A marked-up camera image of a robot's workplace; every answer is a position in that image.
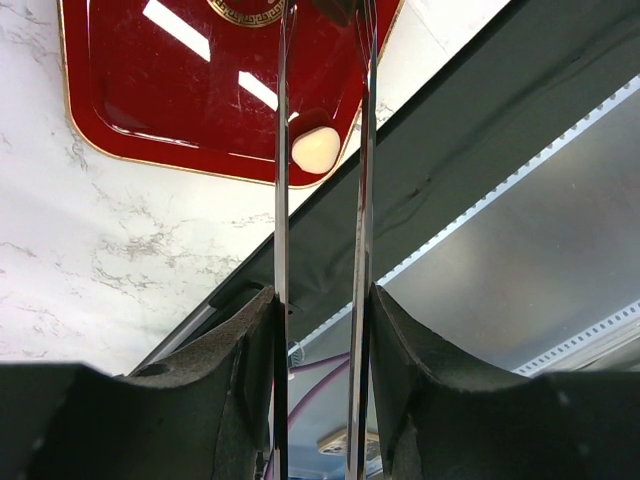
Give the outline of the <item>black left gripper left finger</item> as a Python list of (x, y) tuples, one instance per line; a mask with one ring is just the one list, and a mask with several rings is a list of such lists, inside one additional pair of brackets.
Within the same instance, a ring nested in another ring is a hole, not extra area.
[(130, 376), (1, 367), (5, 479), (253, 479), (273, 378), (274, 291)]

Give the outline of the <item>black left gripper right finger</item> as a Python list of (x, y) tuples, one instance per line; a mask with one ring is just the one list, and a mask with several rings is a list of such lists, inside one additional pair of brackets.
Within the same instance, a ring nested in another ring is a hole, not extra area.
[(491, 365), (370, 294), (371, 369), (389, 479), (635, 479), (639, 376)]

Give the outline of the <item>white rounded chocolate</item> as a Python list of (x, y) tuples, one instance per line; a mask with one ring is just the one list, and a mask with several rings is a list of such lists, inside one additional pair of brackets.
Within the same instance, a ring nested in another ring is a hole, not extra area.
[(291, 155), (294, 163), (311, 174), (324, 174), (334, 166), (341, 149), (338, 132), (328, 126), (310, 130), (293, 142)]

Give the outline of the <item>metal tongs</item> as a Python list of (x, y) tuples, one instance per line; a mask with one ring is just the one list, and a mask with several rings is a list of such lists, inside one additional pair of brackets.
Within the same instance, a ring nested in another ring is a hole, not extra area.
[[(273, 442), (271, 474), (288, 474), (288, 308), (289, 308), (289, 139), (288, 63), (296, 25), (297, 5), (284, 3), (278, 45), (274, 287)], [(376, 149), (375, 114), (378, 70), (378, 19), (374, 1), (358, 1), (353, 18), (362, 76), (359, 189), (351, 320), (350, 386), (345, 477), (366, 477), (367, 413), (369, 403), (369, 297), (373, 285), (373, 163)]]

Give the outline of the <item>dark heart chocolate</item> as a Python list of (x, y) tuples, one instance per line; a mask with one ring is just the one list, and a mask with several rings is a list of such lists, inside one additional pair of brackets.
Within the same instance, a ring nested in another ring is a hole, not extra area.
[(313, 0), (313, 5), (333, 23), (346, 27), (353, 20), (357, 0)]

